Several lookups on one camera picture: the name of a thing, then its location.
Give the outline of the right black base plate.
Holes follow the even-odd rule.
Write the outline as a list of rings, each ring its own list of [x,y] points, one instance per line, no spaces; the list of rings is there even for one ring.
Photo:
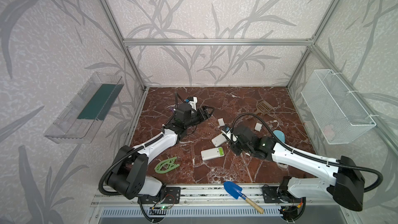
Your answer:
[[[298,205],[302,202],[302,198],[294,197],[287,189],[280,189],[279,186],[264,185],[261,190],[265,203]]]

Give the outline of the green plastic hanger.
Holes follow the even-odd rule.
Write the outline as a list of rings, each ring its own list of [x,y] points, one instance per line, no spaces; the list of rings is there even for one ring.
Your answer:
[[[154,171],[158,174],[166,174],[172,170],[175,170],[180,167],[180,164],[176,163],[177,157],[172,157],[166,160],[159,162]]]

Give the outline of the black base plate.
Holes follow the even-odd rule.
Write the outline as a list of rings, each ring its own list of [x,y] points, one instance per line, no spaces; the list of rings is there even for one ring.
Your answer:
[[[287,189],[280,189],[279,186],[264,185],[261,190],[265,203],[298,205],[302,202],[302,198],[294,197]]]
[[[156,196],[142,195],[138,198],[143,204],[178,204],[181,197],[180,187],[163,187]]]

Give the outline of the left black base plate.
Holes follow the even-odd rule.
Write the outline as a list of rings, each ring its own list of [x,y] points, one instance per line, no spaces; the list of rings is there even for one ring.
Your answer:
[[[181,197],[180,187],[163,187],[156,196],[142,195],[138,198],[143,204],[178,204]]]

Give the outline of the light blue spatula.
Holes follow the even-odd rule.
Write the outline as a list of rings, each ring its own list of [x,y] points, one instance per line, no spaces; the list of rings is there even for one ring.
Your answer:
[[[273,134],[283,143],[285,143],[285,134],[280,130],[273,131]]]

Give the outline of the white remote control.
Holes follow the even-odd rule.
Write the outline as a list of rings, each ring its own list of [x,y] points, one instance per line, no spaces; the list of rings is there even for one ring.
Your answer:
[[[226,141],[227,141],[227,139],[225,138],[225,136],[222,133],[211,140],[211,142],[213,143],[213,145],[215,147],[221,146]]]
[[[216,147],[201,151],[201,157],[203,161],[224,157],[225,153],[222,147]]]

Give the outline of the white battery cover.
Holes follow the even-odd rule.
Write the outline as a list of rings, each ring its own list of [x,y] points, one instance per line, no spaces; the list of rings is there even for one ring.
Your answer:
[[[223,127],[223,126],[226,125],[223,118],[219,118],[218,119],[218,124],[219,124],[220,127]]]
[[[256,123],[256,125],[255,125],[255,131],[260,132],[261,129],[262,129],[262,126],[263,126],[262,124]]]

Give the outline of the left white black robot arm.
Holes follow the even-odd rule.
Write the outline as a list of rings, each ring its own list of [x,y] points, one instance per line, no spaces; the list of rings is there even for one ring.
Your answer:
[[[170,147],[178,144],[191,127],[209,119],[215,108],[202,106],[195,109],[195,102],[175,105],[175,110],[161,132],[154,138],[134,147],[119,149],[112,165],[104,172],[98,190],[105,196],[124,196],[128,200],[147,197],[162,201],[166,197],[166,184],[148,176],[149,163]]]

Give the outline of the aluminium front rail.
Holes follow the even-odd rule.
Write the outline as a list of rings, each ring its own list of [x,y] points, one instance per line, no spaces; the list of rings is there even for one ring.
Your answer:
[[[284,203],[276,199],[265,197],[262,193],[263,184],[240,184],[243,193],[260,206],[277,205]],[[169,197],[168,201],[176,206],[247,206],[243,199],[234,199],[230,196],[221,184],[187,184],[187,185],[167,185],[167,193],[173,188],[179,188],[179,193]],[[105,196],[96,191],[90,204],[91,207],[97,206],[138,206],[137,198],[132,200],[124,196]]]

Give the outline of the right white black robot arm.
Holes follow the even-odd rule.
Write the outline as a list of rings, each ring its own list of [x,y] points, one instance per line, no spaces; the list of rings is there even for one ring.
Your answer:
[[[332,199],[346,209],[360,212],[364,193],[382,182],[380,172],[358,167],[349,157],[325,158],[287,145],[281,131],[262,138],[243,125],[233,130],[224,127],[222,131],[236,155],[246,152],[252,157],[288,165],[312,175],[311,178],[285,176],[272,191],[273,198],[284,202],[302,198]]]

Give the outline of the clear plastic wall bin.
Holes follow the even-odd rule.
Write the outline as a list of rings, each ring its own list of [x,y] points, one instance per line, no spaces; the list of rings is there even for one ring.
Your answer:
[[[123,87],[122,76],[93,73],[44,137],[56,144],[90,144]]]

